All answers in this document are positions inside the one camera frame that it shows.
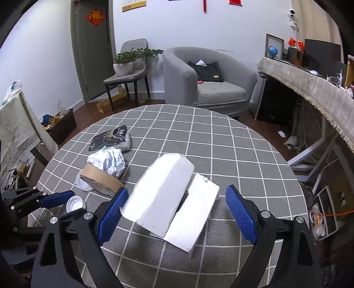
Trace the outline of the white plastic lid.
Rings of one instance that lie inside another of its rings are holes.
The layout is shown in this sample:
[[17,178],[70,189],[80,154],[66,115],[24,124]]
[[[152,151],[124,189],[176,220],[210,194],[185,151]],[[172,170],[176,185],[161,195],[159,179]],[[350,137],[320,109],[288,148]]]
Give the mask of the white plastic lid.
[[66,203],[66,212],[71,213],[78,209],[86,209],[86,203],[80,196],[72,196]]

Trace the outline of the brown tape roll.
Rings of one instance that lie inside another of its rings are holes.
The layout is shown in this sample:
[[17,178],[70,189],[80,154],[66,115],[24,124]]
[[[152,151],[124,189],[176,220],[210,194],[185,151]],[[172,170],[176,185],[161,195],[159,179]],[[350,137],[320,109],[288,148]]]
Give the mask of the brown tape roll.
[[80,172],[80,179],[86,182],[94,190],[110,197],[113,197],[124,187],[124,184],[115,176],[96,168],[92,164],[85,165]]

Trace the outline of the white paper ball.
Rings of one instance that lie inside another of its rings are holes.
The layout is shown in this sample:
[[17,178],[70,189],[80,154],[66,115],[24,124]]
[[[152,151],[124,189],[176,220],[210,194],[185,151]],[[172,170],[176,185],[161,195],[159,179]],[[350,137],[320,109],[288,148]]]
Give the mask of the white paper ball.
[[125,169],[125,160],[122,151],[112,146],[104,146],[99,151],[89,155],[87,163],[116,178],[121,176]]

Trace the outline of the white carton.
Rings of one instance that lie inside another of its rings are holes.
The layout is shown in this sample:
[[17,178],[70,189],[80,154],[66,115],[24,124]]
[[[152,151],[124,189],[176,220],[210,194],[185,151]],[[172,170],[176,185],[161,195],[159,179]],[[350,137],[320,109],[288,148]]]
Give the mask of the white carton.
[[220,187],[177,153],[164,154],[138,180],[122,216],[190,253],[219,197]]

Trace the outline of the black storage box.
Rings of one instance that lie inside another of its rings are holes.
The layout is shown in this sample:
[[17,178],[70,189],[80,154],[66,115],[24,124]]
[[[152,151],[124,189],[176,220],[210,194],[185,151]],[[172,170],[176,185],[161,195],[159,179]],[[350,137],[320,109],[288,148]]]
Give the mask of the black storage box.
[[69,109],[68,113],[58,120],[52,128],[47,129],[47,132],[56,144],[61,145],[76,127],[74,109]]

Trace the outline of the beige tablecloth side table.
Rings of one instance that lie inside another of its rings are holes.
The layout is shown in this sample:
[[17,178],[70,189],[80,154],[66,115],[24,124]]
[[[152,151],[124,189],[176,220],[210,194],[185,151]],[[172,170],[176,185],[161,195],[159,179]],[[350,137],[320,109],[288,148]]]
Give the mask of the beige tablecloth side table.
[[22,153],[39,143],[44,143],[52,155],[58,151],[58,145],[40,124],[24,93],[19,91],[1,107],[1,182]]

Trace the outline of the black silver foil packet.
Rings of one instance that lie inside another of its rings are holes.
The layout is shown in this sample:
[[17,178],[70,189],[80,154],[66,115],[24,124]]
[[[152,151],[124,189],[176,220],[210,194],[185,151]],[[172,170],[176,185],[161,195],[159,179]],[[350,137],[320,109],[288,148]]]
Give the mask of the black silver foil packet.
[[88,151],[100,150],[103,147],[115,147],[122,152],[131,147],[130,134],[126,125],[118,126],[112,130],[103,132],[92,138]]

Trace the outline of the cardboard box on floor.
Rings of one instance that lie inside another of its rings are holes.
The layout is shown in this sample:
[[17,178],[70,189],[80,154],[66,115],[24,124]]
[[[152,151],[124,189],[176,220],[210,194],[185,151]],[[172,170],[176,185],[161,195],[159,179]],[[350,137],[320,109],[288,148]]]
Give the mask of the cardboard box on floor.
[[107,100],[103,100],[97,103],[97,109],[100,113],[106,113],[108,111],[114,111],[119,106],[126,104],[129,101],[125,89],[119,88],[119,93]]

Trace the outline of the black handbag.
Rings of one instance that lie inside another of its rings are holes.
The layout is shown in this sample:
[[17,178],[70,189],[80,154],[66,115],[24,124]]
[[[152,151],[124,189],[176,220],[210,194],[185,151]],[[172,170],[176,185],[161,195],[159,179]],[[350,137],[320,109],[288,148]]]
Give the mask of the black handbag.
[[217,61],[206,66],[188,62],[188,65],[195,70],[197,80],[203,82],[224,82],[224,77]]

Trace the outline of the potted green plant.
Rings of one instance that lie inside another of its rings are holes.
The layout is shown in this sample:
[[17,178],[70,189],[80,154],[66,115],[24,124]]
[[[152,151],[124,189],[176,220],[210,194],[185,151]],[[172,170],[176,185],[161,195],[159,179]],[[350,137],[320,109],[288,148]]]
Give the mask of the potted green plant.
[[114,57],[114,71],[116,76],[126,76],[134,71],[134,66],[142,66],[142,62],[149,57],[156,57],[164,50],[150,48],[132,48],[130,51],[118,53]]

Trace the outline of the small blue globe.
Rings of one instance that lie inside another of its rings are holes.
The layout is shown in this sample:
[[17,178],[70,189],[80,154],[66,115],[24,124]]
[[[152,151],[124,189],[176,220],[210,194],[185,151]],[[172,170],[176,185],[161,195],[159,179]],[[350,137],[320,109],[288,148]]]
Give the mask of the small blue globe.
[[270,58],[274,59],[278,55],[278,49],[274,46],[269,46],[268,47],[268,54],[269,54]]

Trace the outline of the red diamond fu sticker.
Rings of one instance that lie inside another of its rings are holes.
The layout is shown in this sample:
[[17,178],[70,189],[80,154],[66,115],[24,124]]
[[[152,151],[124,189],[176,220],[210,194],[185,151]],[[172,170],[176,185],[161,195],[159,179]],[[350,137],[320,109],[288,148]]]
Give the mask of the red diamond fu sticker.
[[87,15],[87,20],[90,21],[94,26],[99,26],[105,18],[105,15],[98,9],[93,9]]

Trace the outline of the right red scroll hanging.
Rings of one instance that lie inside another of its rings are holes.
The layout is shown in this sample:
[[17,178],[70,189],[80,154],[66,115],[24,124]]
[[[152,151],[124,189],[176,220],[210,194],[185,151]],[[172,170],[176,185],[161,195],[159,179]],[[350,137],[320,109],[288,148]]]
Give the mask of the right red scroll hanging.
[[229,4],[242,7],[241,0],[229,0]]

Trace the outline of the red chinese knot ornament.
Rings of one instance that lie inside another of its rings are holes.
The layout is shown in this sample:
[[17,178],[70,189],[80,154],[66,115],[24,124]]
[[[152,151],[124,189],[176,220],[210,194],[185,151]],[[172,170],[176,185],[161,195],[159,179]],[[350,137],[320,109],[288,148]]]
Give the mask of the red chinese knot ornament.
[[203,12],[207,13],[207,1],[203,0]]

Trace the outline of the wall calendar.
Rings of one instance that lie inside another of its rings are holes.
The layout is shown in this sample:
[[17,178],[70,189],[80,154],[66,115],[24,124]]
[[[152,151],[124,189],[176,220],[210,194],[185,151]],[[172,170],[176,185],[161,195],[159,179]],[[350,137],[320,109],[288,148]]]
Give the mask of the wall calendar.
[[133,10],[140,7],[146,6],[146,0],[122,0],[121,9],[122,12]]

